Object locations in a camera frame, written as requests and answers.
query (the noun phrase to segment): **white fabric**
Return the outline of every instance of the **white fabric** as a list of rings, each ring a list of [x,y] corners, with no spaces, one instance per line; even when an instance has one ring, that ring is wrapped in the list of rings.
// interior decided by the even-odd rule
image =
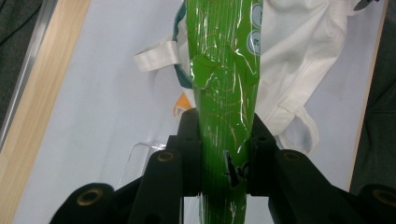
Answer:
[[[168,36],[163,41],[142,50],[134,56],[134,60],[142,72],[181,63],[177,42],[172,41],[172,36]]]
[[[347,16],[357,14],[353,8],[358,3],[359,0],[263,1],[261,80],[256,113],[273,135],[279,135],[284,148],[307,154],[318,144],[317,125],[304,104],[338,58],[346,39]],[[178,50],[186,57],[185,22],[178,28],[177,37],[183,36],[177,41]],[[182,67],[189,71],[188,61]],[[192,90],[184,89],[184,92],[194,104]],[[306,126],[310,147],[295,146],[285,135],[295,117]]]

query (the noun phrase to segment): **transparent plastic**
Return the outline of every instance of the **transparent plastic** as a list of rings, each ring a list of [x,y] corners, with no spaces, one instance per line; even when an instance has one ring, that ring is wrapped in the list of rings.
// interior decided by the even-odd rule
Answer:
[[[244,223],[262,1],[186,4],[190,77],[203,140],[201,223]]]
[[[159,142],[134,144],[129,152],[128,162],[122,174],[119,189],[142,176],[148,165],[149,157],[154,152],[165,149],[165,147],[166,144]]]

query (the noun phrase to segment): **screw hole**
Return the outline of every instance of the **screw hole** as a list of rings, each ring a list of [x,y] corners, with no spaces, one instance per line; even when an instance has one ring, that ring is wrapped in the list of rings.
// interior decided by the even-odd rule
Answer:
[[[300,155],[295,153],[295,152],[285,152],[283,154],[283,157],[285,158],[286,161],[299,161],[300,160]]]
[[[265,142],[265,141],[267,141],[267,138],[266,138],[266,137],[264,137],[264,136],[260,136],[260,137],[259,137],[259,141],[261,141],[261,142]]]
[[[88,206],[98,202],[102,196],[103,192],[101,189],[88,189],[78,196],[77,204],[80,206]]]
[[[396,207],[396,195],[383,189],[374,189],[373,194],[381,203]]]
[[[171,161],[174,158],[174,154],[172,152],[163,152],[160,155],[158,155],[157,160],[158,161]]]

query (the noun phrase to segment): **wooden edge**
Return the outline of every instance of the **wooden edge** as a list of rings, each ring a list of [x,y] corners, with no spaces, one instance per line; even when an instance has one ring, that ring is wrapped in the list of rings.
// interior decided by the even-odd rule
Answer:
[[[384,26],[385,16],[387,14],[388,1],[389,0],[385,0],[384,1],[384,8],[382,9],[381,21],[379,23],[378,33],[377,33],[377,36],[376,36],[375,50],[373,52],[373,59],[372,59],[372,63],[371,63],[371,66],[370,66],[369,78],[368,78],[368,82],[367,82],[367,86],[366,86],[366,93],[365,93],[364,98],[363,98],[364,102],[363,102],[363,108],[361,110],[361,119],[360,119],[360,122],[359,122],[358,132],[357,132],[356,139],[355,139],[355,145],[354,145],[355,147],[353,149],[351,167],[349,169],[349,178],[348,178],[348,183],[346,184],[346,191],[350,190],[350,185],[352,184],[353,170],[355,168],[356,157],[358,155],[359,141],[361,140],[361,129],[363,127],[363,121],[364,121],[364,115],[365,115],[365,112],[366,112],[367,100],[369,98],[370,87],[371,87],[371,83],[372,83],[372,80],[373,80],[376,56],[377,56],[378,48],[379,48],[379,41],[381,40],[382,29],[383,29],[383,26]]]
[[[90,0],[58,0],[0,154],[0,223],[12,223]]]

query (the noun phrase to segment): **white table surface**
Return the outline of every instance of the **white table surface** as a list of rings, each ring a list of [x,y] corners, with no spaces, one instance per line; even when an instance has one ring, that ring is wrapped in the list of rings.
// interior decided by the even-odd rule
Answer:
[[[348,19],[343,52],[306,104],[320,136],[310,159],[341,189],[355,160],[383,4]],[[170,35],[179,5],[92,0],[14,223],[48,223],[85,184],[117,188],[133,144],[177,133],[173,106],[182,90],[173,68],[141,73],[134,55]],[[247,223],[272,223],[266,204],[249,200]]]

